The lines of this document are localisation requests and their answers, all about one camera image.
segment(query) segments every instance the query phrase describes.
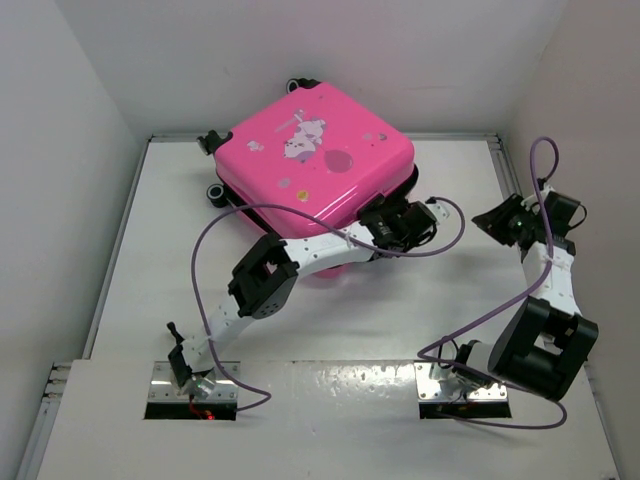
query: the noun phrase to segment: white floor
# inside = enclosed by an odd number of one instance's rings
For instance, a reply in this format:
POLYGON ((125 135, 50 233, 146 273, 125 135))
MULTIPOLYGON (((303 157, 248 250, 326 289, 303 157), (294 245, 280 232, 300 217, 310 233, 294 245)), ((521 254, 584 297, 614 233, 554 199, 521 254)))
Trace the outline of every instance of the white floor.
MULTIPOLYGON (((417 141, 414 198, 447 196, 468 217, 502 201, 486 142, 417 141)), ((152 143, 142 170, 91 360, 74 364, 41 480, 255 478, 599 479, 614 471, 586 377, 565 399, 569 421, 543 432, 418 419, 411 360, 427 343, 525 288, 518 254, 470 222, 453 251, 381 260, 337 280, 305 279, 276 316, 251 326, 225 358, 273 400, 237 422, 143 421, 154 360, 172 347, 165 323, 199 328, 189 258, 216 211, 204 197, 211 157, 194 143, 152 143)), ((458 228, 452 216, 433 247, 458 228)), ((258 234, 215 227, 198 264, 206 306, 258 234)), ((494 341, 513 311, 467 339, 494 341)), ((251 398, 244 392, 240 404, 251 398)), ((559 416, 513 395, 514 421, 559 416)))

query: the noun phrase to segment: cable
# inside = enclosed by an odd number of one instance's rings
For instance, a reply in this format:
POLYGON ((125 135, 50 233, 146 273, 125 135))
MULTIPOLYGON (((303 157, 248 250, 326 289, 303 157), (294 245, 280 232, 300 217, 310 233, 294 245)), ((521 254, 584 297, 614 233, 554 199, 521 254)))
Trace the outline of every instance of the cable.
MULTIPOLYGON (((549 181, 549 179, 551 177, 553 177, 553 175, 556 173, 556 170, 558 169, 558 164, 560 163, 560 150, 558 149, 558 144, 551 137, 538 137, 538 138, 536 138, 533 141, 533 143, 531 144, 531 149, 535 150, 535 148, 541 142, 547 142, 549 145, 551 145, 551 148, 553 148, 553 166, 551 167, 551 171, 547 174, 546 177, 540 179, 540 181, 542 182, 542 185, 544 185, 545 183, 547 183, 549 181)), ((533 179, 533 183, 539 185, 538 179, 534 178, 533 179)))
MULTIPOLYGON (((455 356, 454 356, 454 358, 455 358, 455 357, 457 357, 457 356, 458 356, 458 353, 460 353, 460 347, 458 347, 458 343, 457 343, 455 340, 453 340, 453 339, 451 339, 451 343, 453 344, 453 347, 456 349, 456 354, 455 354, 455 356)), ((438 358, 442 358, 442 347, 444 347, 444 345, 440 345, 440 346, 438 347, 438 358)), ((443 370, 449 370, 450 368, 452 368, 452 367, 453 367, 453 365, 445 365, 445 366, 443 367, 443 366, 442 366, 442 363, 440 363, 440 362, 438 363, 438 366, 439 366, 441 369, 443 369, 443 370)))
POLYGON ((222 365, 222 362, 220 361, 220 358, 218 357, 218 352, 216 351, 216 347, 213 343, 213 340, 211 340, 211 327, 209 326, 209 322, 207 320, 207 313, 204 310, 204 304, 202 302, 202 296, 200 295, 200 288, 198 287, 198 280, 197 280, 197 276, 196 276, 196 260, 198 258, 198 251, 200 250, 200 246, 202 245, 202 241, 204 240, 204 238, 206 237, 207 233, 209 233, 209 231, 213 228, 214 225, 216 225, 220 220, 222 220, 225 217, 228 217, 229 215, 232 215, 234 213, 237 212, 241 212, 243 210, 253 210, 253 209, 262 209, 262 208, 272 208, 272 209, 276 209, 276 210, 283 210, 285 212, 289 212, 289 213, 293 213, 294 215, 298 215, 300 217, 306 218, 307 220, 310 220, 312 222, 317 223, 318 225, 326 228, 329 232, 338 235, 341 238, 344 238, 345 240, 348 237, 349 242, 351 242, 354 245, 358 245, 360 247, 366 248, 368 250, 371 250, 373 252, 376 253, 381 253, 383 255, 388 255, 388 256, 393 256, 393 257, 413 257, 413 258, 420 258, 420 257, 432 257, 434 255, 438 255, 440 253, 444 253, 447 250, 450 250, 451 248, 453 248, 462 238, 462 235, 464 234, 464 230, 465 230, 465 218, 464 218, 464 213, 462 213, 462 209, 452 200, 449 200, 447 198, 444 197, 434 197, 436 200, 439 200, 441 202, 445 202, 449 205, 451 205, 456 212, 458 212, 458 215, 460 216, 460 231, 458 232, 458 234, 456 235, 456 237, 449 242, 447 245, 445 245, 444 247, 441 248, 437 248, 435 250, 429 251, 429 252, 415 252, 415 253, 411 253, 411 252, 396 252, 396 251, 392 251, 392 250, 385 250, 383 248, 378 248, 375 247, 373 245, 369 245, 367 243, 364 243, 360 240, 358 240, 357 238, 353 238, 350 237, 349 235, 347 235, 346 233, 342 232, 341 230, 332 227, 331 225, 329 225, 328 223, 324 222, 323 220, 320 220, 319 218, 314 217, 313 215, 309 215, 308 213, 302 212, 300 210, 296 210, 295 208, 292 207, 286 207, 284 205, 276 205, 276 204, 272 204, 272 203, 256 203, 256 204, 248 204, 248 205, 241 205, 238 207, 234 207, 224 213, 221 213, 220 215, 218 215, 216 218, 214 218, 211 222, 209 222, 209 224, 202 230, 202 232, 200 233, 200 235, 198 236, 198 239, 196 240, 196 243, 193 247, 193 252, 191 254, 191 284, 193 286, 193 293, 196 297, 196 303, 198 305, 198 311, 200 312, 200 317, 202 319, 202 323, 204 325, 204 330, 207 334, 208 337, 208 343, 209 343, 209 351, 211 352, 211 356, 213 357, 213 362, 216 365, 216 368, 220 371, 220 373, 222 373, 222 375, 224 375, 228 380, 230 380, 231 382, 235 383, 238 387, 247 390, 249 392, 252 393, 257 393, 258 395, 262 395, 264 398, 262 398, 261 400, 258 400, 257 402, 251 403, 249 405, 245 405, 244 407, 239 407, 236 409, 236 412, 241 412, 244 410, 249 410, 255 407, 258 407, 260 405, 262 405, 263 403, 268 402, 271 399, 271 393, 267 392, 266 390, 262 390, 256 387, 252 387, 251 385, 247 385, 246 383, 243 383, 242 381, 238 380, 236 377, 234 377, 231 373, 227 372, 227 370, 224 368, 224 366, 222 365))
POLYGON ((584 212, 584 217, 582 217, 582 219, 578 223, 576 223, 575 225, 569 225, 569 231, 575 230, 580 225, 582 225, 585 222, 585 220, 587 219, 587 214, 588 214, 587 207, 585 207, 582 204, 580 204, 580 206, 582 207, 582 211, 584 212))
MULTIPOLYGON (((529 151, 529 168, 530 168, 530 171, 531 171, 531 181, 533 183, 533 190, 534 190, 536 199, 538 200, 538 205, 540 207, 540 216, 542 217, 542 223, 544 225, 544 232, 545 232, 545 237, 546 237, 546 242, 547 242, 547 255, 549 257, 549 259, 547 260, 547 263, 546 263, 546 265, 544 267, 544 270, 542 272, 542 275, 529 288, 524 290, 519 295, 516 295, 511 300, 503 303, 499 307, 494 308, 489 313, 481 316, 477 320, 474 320, 473 322, 465 325, 464 327, 459 328, 455 332, 453 332, 453 333, 451 333, 449 335, 445 335, 444 337, 442 337, 437 342, 434 342, 431 345, 427 345, 426 347, 424 347, 422 350, 420 350, 418 352, 418 358, 420 358, 422 360, 426 360, 428 362, 438 363, 438 364, 439 363, 446 363, 447 365, 451 365, 451 366, 454 366, 456 368, 460 368, 460 369, 466 370, 468 372, 471 372, 471 373, 473 373, 475 375, 478 375, 480 378, 484 378, 484 379, 490 380, 492 382, 502 383, 502 384, 506 385, 509 388, 513 388, 515 390, 519 390, 519 391, 527 392, 527 393, 530 393, 530 392, 528 392, 527 390, 525 390, 523 388, 520 388, 520 387, 518 387, 516 385, 507 384, 507 383, 502 382, 502 381, 500 381, 498 379, 495 379, 495 378, 491 377, 490 375, 486 375, 486 374, 476 370, 475 368, 471 368, 471 367, 465 365, 464 363, 451 361, 451 360, 442 360, 441 358, 434 357, 434 356, 431 356, 431 355, 427 355, 427 352, 430 352, 430 351, 432 351, 432 350, 434 350, 436 348, 442 347, 442 345, 444 345, 445 343, 454 340, 455 338, 459 337, 460 335, 464 335, 465 333, 473 330, 474 328, 479 327, 480 325, 482 325, 483 323, 487 322, 488 320, 491 320, 496 315, 498 315, 498 314, 504 312, 505 310, 513 307, 517 303, 520 303, 522 300, 526 299, 530 294, 535 292, 544 283, 546 278, 549 276, 549 273, 551 272, 551 268, 553 266, 553 263, 552 263, 552 259, 553 259, 553 236, 551 234, 551 225, 549 223, 549 216, 547 214, 547 209, 546 209, 546 207, 544 205, 544 201, 542 199, 542 192, 540 191, 540 182, 537 181, 538 180, 538 176, 536 174, 536 148, 538 147, 538 145, 541 142, 550 143, 552 148, 553 148, 553 151, 555 152, 555 160, 554 160, 553 168, 551 169, 551 172, 549 173, 549 175, 547 175, 546 179, 549 179, 555 173, 555 171, 556 171, 556 169, 558 167, 560 154, 559 154, 559 151, 558 151, 558 145, 556 144, 556 142, 553 139, 551 139, 549 137, 539 137, 539 138, 537 138, 531 144, 531 150, 529 151)), ((454 415, 448 415, 448 414, 441 414, 441 416, 447 417, 447 418, 454 418, 454 419, 456 419, 458 421, 461 421, 461 422, 473 423, 473 424, 476 424, 476 425, 485 425, 485 426, 490 426, 490 427, 511 428, 511 429, 517 429, 517 430, 546 430, 546 429, 550 429, 550 428, 560 427, 560 426, 564 425, 564 423, 567 421, 567 410, 564 408, 564 406, 562 404, 560 404, 559 402, 552 402, 552 403, 554 403, 555 405, 558 406, 558 408, 560 408, 560 410, 562 412, 562 418, 559 421, 557 421, 557 422, 555 422, 553 424, 549 424, 549 425, 514 425, 514 424, 502 424, 502 423, 495 423, 495 422, 485 422, 485 421, 480 421, 480 420, 472 420, 472 419, 456 417, 454 415)))

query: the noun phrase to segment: white wall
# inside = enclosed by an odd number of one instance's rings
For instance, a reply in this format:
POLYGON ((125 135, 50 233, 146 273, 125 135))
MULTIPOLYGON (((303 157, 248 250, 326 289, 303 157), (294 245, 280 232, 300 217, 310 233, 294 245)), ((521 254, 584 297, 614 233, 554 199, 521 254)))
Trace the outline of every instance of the white wall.
POLYGON ((0 8, 0 479, 82 352, 141 151, 51 0, 0 8))
POLYGON ((553 185, 589 209, 573 234, 575 289, 600 324, 590 363, 626 479, 640 479, 639 52, 639 2, 571 0, 509 132, 523 185, 530 142, 550 135, 561 151, 553 185))
POLYGON ((499 129, 566 0, 56 2, 148 135, 231 127, 301 74, 407 131, 499 129))

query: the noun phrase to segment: metal mounting plate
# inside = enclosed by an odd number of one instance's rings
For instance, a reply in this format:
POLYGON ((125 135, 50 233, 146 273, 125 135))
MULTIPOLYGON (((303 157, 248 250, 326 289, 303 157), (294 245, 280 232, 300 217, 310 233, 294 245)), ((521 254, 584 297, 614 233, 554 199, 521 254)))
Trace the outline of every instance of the metal mounting plate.
POLYGON ((439 375, 430 362, 414 362, 420 418, 444 418, 439 413, 464 418, 510 418, 507 387, 498 383, 461 395, 455 379, 439 375))
MULTIPOLYGON (((226 370, 233 372, 234 376, 239 374, 240 362, 223 362, 222 364, 226 370)), ((227 380, 216 368, 213 369, 213 375, 209 375, 208 378, 215 378, 210 394, 196 398, 194 405, 196 407, 206 406, 207 409, 214 412, 226 412, 224 418, 221 415, 220 419, 234 420, 238 406, 238 386, 227 380)), ((169 362, 155 362, 147 394, 146 418, 185 418, 183 412, 187 405, 189 405, 189 395, 180 392, 169 362)))

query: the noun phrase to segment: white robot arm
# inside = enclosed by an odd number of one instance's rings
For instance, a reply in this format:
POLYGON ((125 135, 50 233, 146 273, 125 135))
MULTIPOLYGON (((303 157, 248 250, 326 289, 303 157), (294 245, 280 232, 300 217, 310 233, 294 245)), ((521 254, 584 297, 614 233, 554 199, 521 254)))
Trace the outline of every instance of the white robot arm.
MULTIPOLYGON (((224 350, 253 322, 281 310, 298 279, 385 256, 375 248, 406 252, 433 238, 449 215, 441 202, 429 199, 366 211, 359 221, 340 230, 344 238, 335 233, 293 240, 276 233, 264 235, 233 269, 228 296, 208 319, 216 351, 224 350)), ((203 328, 185 339, 173 323, 168 327, 177 343, 169 361, 182 387, 194 374, 213 368, 209 337, 203 328)))
MULTIPOLYGON (((598 326, 583 318, 573 295, 571 266, 575 244, 565 237, 580 202, 545 186, 545 209, 553 232, 554 254, 549 259, 539 211, 533 202, 512 195, 500 206, 472 221, 503 245, 517 244, 527 284, 534 285, 552 266, 542 284, 525 299, 495 344, 473 340, 460 348, 456 361, 485 375, 514 383, 550 400, 560 400, 591 351, 598 326), (543 336, 553 349, 536 346, 543 336)), ((486 378, 453 368, 461 383, 486 386, 486 378)))

